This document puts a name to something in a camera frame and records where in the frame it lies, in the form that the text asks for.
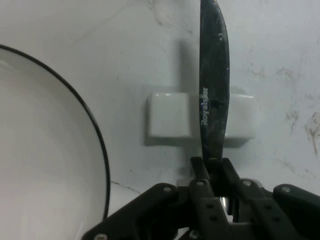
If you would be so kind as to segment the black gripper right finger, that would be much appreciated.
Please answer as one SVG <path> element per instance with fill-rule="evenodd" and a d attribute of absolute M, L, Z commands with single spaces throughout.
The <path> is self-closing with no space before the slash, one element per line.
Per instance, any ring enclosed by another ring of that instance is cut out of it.
<path fill-rule="evenodd" d="M 292 184 L 268 191 L 255 180 L 240 178 L 228 158 L 212 159 L 212 188 L 226 199 L 235 223 L 250 223 L 270 240 L 318 240 L 320 197 Z"/>

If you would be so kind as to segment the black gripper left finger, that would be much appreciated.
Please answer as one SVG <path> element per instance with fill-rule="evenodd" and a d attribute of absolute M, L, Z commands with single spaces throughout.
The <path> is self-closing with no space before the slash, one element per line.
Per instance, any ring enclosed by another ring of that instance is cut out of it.
<path fill-rule="evenodd" d="M 192 157 L 195 174 L 187 186 L 158 183 L 88 230 L 84 240 L 173 240 L 179 229 L 212 235 L 213 224 L 222 218 L 219 198 L 215 198 L 209 173 L 201 157 Z"/>

